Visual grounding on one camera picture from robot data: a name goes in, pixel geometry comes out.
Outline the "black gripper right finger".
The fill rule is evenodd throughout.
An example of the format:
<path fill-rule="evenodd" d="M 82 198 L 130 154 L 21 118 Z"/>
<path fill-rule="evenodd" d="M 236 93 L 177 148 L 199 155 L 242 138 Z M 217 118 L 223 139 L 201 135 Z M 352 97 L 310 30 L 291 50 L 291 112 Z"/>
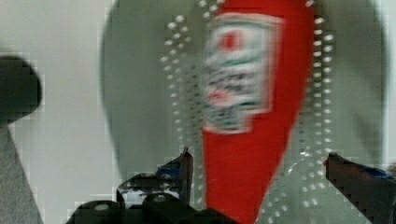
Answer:
<path fill-rule="evenodd" d="M 395 177 L 330 153 L 326 178 L 372 223 L 395 224 Z"/>

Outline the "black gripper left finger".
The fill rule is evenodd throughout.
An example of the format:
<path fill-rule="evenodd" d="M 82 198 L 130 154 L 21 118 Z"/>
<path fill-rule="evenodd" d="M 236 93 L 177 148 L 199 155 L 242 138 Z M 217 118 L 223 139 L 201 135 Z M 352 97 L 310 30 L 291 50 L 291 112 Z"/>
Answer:
<path fill-rule="evenodd" d="M 154 173 L 140 173 L 120 184 L 117 201 L 130 209 L 142 205 L 150 195 L 167 193 L 189 203 L 193 176 L 193 157 L 188 147 L 175 159 L 160 166 Z"/>

